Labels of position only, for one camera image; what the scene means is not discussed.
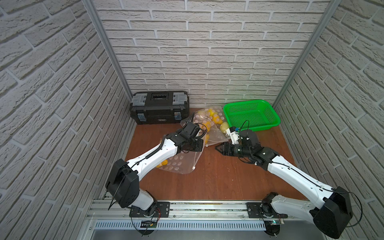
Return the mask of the dotted zip bag with pears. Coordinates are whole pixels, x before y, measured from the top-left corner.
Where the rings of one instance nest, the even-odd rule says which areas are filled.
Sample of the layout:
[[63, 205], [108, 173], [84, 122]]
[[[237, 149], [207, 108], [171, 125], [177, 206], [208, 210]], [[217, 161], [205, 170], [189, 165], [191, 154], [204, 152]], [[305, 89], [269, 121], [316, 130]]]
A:
[[175, 133], [174, 137], [170, 137], [170, 140], [176, 140], [177, 141], [177, 147], [178, 152], [176, 155], [171, 156], [161, 163], [159, 163], [156, 168], [168, 172], [178, 173], [178, 174], [189, 174], [191, 173], [195, 168], [196, 164], [202, 155], [202, 152], [189, 152], [189, 153], [183, 153], [183, 145], [184, 143], [193, 138], [201, 139], [205, 136], [205, 134], [202, 134], [198, 136], [196, 134], [195, 136], [191, 136], [190, 134], [178, 134]]

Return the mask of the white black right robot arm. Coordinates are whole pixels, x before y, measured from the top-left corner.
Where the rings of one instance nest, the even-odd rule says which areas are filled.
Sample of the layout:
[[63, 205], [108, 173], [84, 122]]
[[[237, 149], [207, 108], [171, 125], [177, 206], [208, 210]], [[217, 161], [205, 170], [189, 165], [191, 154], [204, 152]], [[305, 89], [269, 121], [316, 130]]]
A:
[[307, 199], [287, 198], [277, 193], [267, 195], [261, 205], [263, 214], [286, 214], [314, 224], [323, 234], [339, 239], [353, 217], [350, 192], [324, 184], [288, 162], [269, 147], [263, 147], [251, 130], [227, 130], [229, 142], [215, 149], [224, 156], [237, 157], [274, 174], [290, 184]]

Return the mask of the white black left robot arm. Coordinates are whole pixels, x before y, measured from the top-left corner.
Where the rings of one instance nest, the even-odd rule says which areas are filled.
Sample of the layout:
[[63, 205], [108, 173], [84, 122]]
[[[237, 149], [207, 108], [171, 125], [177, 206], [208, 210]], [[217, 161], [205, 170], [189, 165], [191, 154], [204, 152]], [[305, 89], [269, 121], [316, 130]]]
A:
[[203, 124], [187, 122], [181, 129], [164, 135], [159, 145], [144, 154], [124, 161], [114, 162], [105, 188], [112, 194], [111, 206], [138, 208], [145, 216], [157, 210], [157, 200], [147, 191], [140, 189], [140, 181], [163, 161], [181, 152], [201, 152], [208, 129]]

